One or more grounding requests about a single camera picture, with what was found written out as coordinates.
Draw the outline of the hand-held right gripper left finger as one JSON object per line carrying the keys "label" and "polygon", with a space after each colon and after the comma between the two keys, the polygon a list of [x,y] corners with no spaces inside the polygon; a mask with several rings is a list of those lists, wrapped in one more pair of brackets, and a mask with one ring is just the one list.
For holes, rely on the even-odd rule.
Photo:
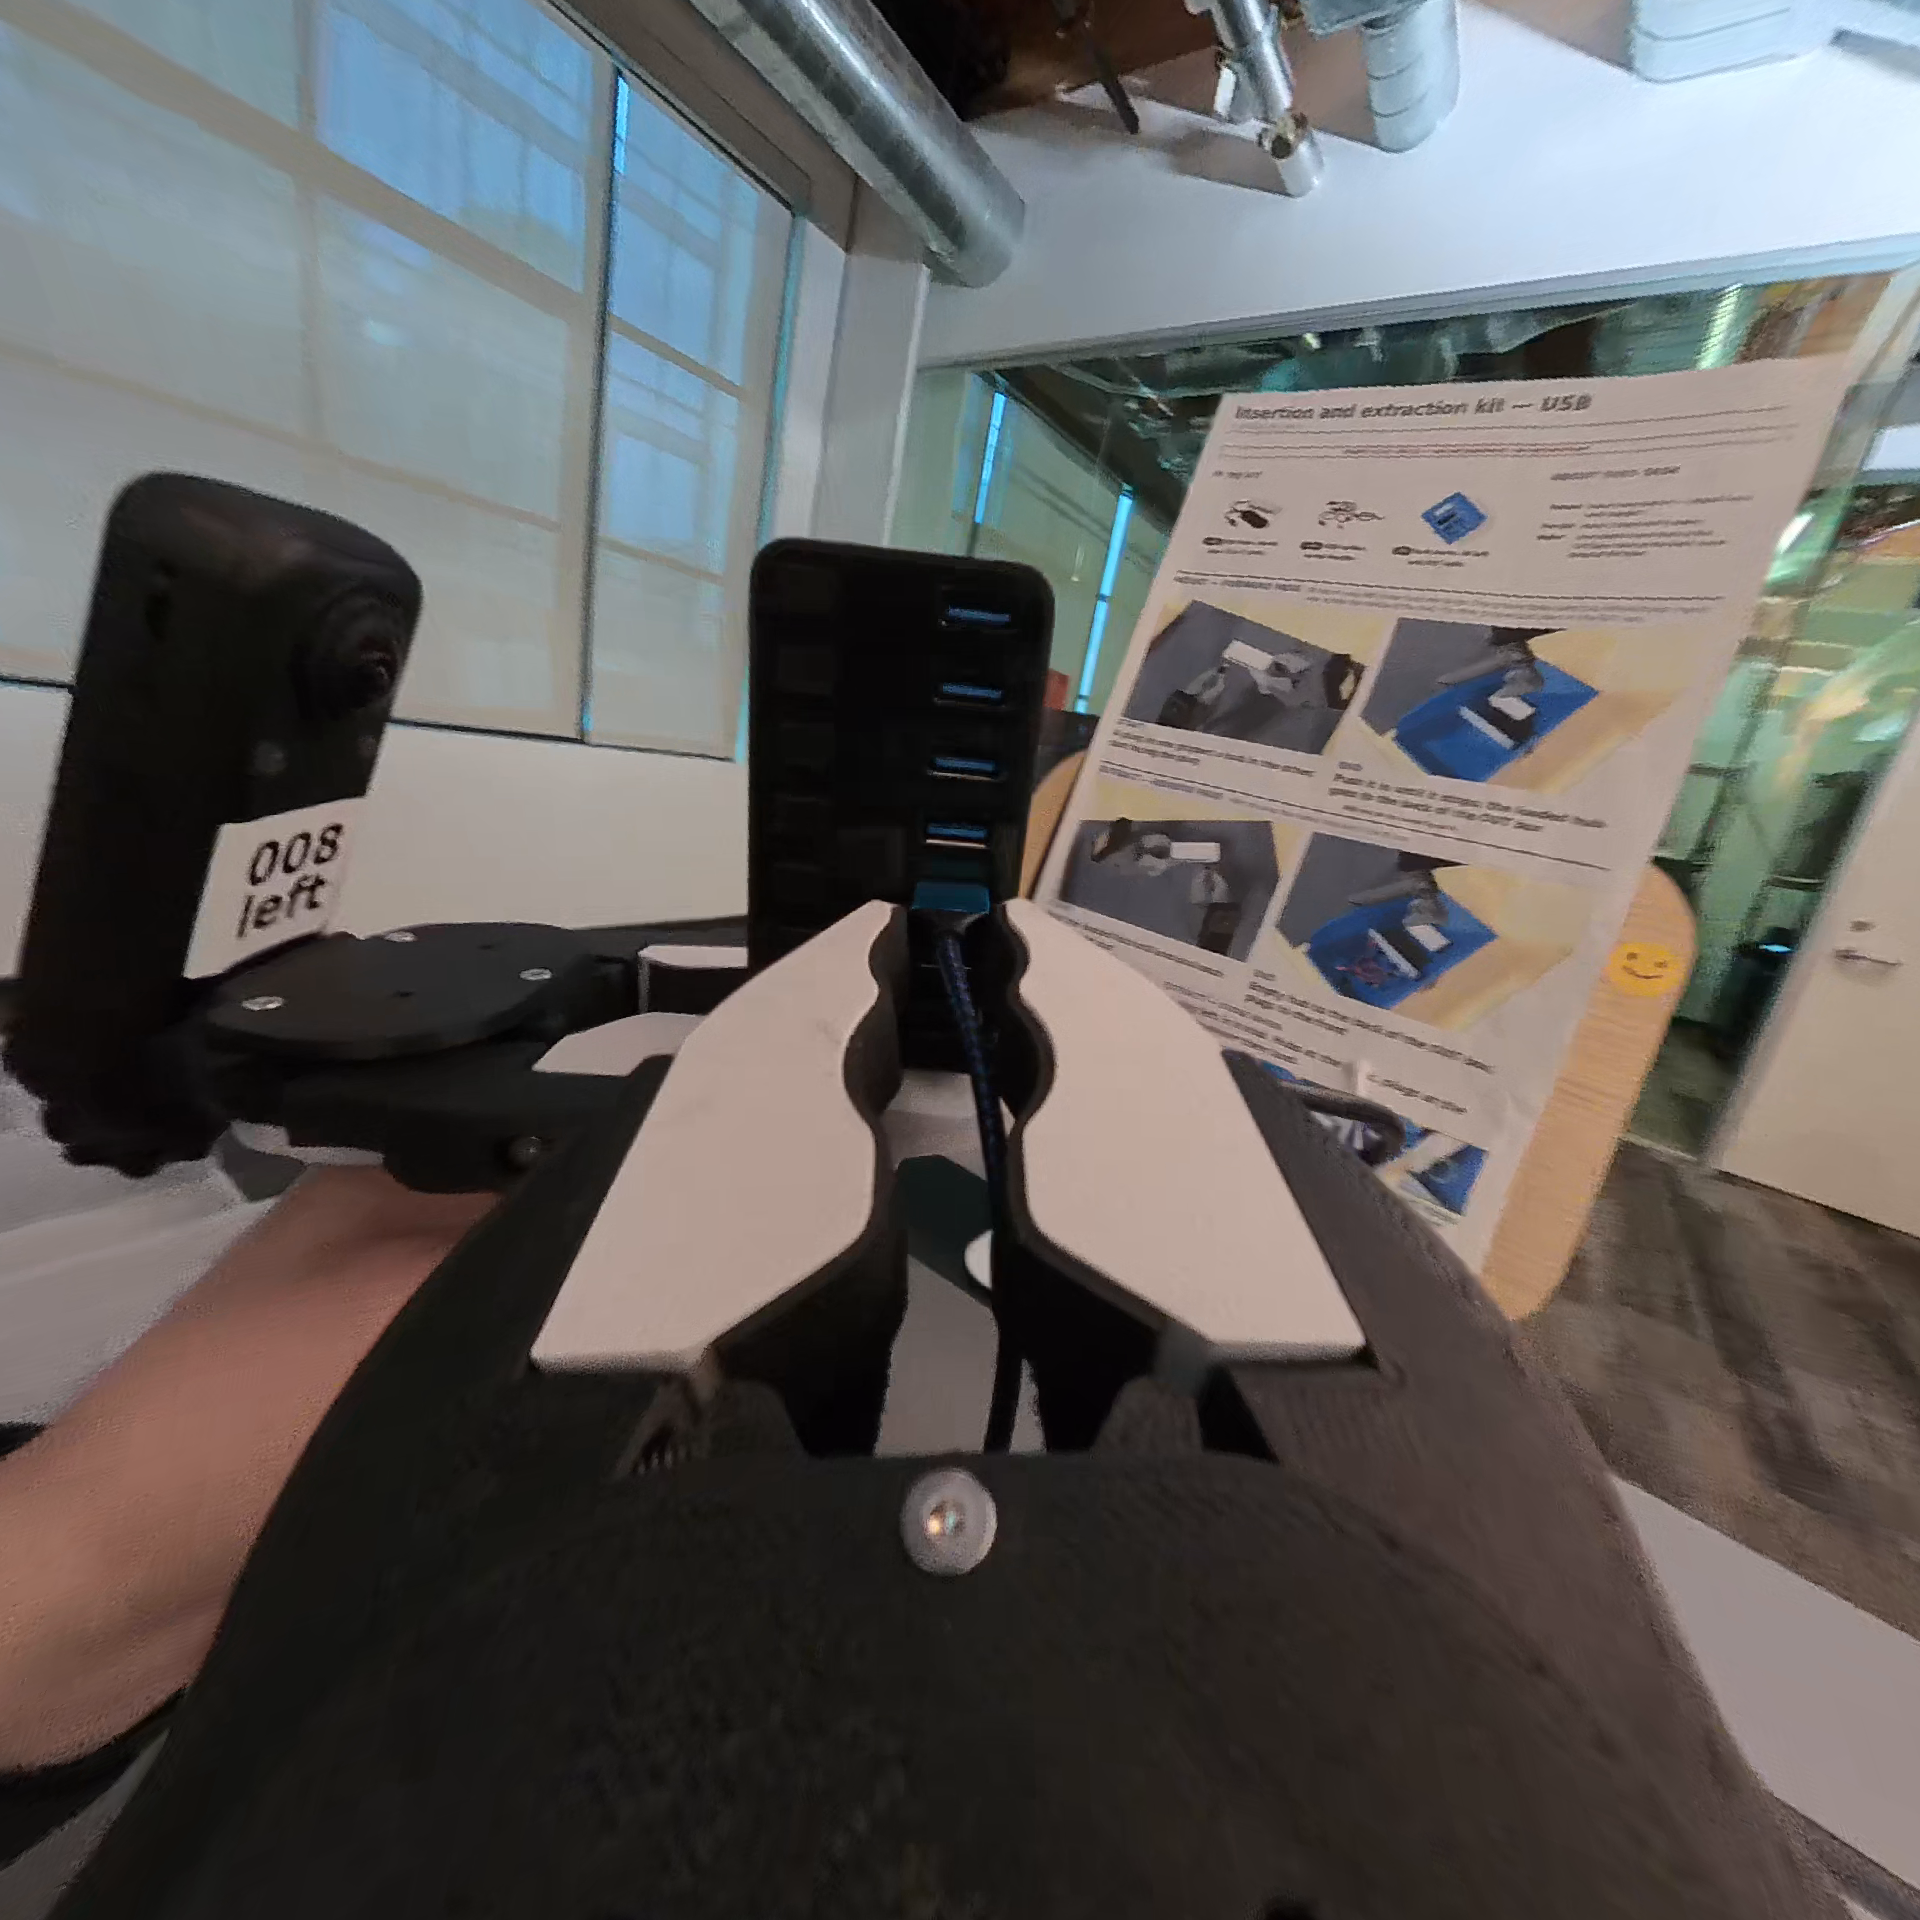
{"label": "hand-held right gripper left finger", "polygon": [[867,902],[677,1048],[531,1343],[540,1373],[772,1388],[803,1452],[868,1455],[907,1314],[882,1115],[907,909]]}

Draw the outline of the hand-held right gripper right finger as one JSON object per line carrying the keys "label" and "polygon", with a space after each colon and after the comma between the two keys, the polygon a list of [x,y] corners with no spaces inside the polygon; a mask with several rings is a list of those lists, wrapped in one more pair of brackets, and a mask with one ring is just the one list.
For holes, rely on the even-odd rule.
{"label": "hand-held right gripper right finger", "polygon": [[1247,1448],[1250,1383],[1366,1376],[1360,1315],[1208,1028],[1031,902],[999,909],[997,958],[997,1308],[1041,1445],[1087,1452],[1150,1383]]}

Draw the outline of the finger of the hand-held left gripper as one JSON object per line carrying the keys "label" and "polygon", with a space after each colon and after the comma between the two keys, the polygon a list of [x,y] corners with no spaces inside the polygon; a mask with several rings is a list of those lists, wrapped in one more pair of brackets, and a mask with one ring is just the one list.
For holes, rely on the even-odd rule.
{"label": "finger of the hand-held left gripper", "polygon": [[646,1059],[672,1059],[700,1020],[697,1013],[637,1013],[576,1028],[550,1044],[534,1069],[566,1077],[626,1077]]}
{"label": "finger of the hand-held left gripper", "polygon": [[748,977],[745,945],[651,943],[637,954],[637,1013],[704,1019]]}

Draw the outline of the black USB hub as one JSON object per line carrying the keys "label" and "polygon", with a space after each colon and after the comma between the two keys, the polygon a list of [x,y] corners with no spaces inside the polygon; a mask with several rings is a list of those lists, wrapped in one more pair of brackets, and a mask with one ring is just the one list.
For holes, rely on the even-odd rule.
{"label": "black USB hub", "polygon": [[779,538],[750,570],[750,968],[922,884],[1017,895],[1052,597],[1026,564]]}

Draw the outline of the person's left forearm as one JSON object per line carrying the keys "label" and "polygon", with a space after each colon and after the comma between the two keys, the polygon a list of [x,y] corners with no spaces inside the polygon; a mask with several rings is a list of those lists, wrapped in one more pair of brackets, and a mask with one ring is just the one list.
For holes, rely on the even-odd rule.
{"label": "person's left forearm", "polygon": [[3,1769],[79,1759],[180,1691],[326,1407],[494,1196],[305,1172],[3,1459]]}

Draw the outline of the frosted glass window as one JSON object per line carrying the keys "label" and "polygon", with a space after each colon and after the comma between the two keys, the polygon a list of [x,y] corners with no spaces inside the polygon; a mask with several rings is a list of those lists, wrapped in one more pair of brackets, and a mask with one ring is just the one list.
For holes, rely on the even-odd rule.
{"label": "frosted glass window", "polygon": [[187,470],[414,566],[402,721],[731,759],[792,277],[550,2],[4,2],[3,680]]}

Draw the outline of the wooden instruction board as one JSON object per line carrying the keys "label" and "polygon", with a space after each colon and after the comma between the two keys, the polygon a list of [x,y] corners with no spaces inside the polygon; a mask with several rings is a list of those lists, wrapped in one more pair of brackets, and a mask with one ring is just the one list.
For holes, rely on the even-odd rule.
{"label": "wooden instruction board", "polygon": [[1039,902],[1484,1270],[1848,390],[1708,371],[1217,397]]}

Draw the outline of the silver pipe fitting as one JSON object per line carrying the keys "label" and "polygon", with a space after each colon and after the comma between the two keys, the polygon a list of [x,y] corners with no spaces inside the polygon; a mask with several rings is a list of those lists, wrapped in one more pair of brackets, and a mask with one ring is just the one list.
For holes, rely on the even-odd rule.
{"label": "silver pipe fitting", "polygon": [[1323,155],[1282,45],[1280,2],[1188,2],[1213,26],[1213,121],[1247,130],[1285,197],[1307,197],[1323,179]]}

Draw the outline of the round duct with grille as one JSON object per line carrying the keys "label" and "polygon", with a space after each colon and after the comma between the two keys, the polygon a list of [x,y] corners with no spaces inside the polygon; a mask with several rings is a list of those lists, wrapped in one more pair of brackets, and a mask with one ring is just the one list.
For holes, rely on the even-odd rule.
{"label": "round duct with grille", "polygon": [[909,228],[933,274],[986,286],[1026,206],[871,2],[696,2],[700,18]]}

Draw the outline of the rectangular metal air duct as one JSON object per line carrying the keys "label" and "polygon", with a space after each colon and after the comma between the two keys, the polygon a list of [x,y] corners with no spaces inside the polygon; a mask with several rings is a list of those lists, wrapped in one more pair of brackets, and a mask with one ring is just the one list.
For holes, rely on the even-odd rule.
{"label": "rectangular metal air duct", "polygon": [[1446,124],[1460,96],[1457,2],[1303,2],[1309,34],[1355,31],[1373,144],[1406,155]]}

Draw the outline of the grey duct hood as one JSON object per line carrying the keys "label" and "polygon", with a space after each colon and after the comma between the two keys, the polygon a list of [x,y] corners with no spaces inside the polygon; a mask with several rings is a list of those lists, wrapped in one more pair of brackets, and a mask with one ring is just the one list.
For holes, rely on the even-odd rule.
{"label": "grey duct hood", "polygon": [[1679,84],[1808,56],[1831,42],[1916,50],[1916,2],[1629,2],[1624,68]]}

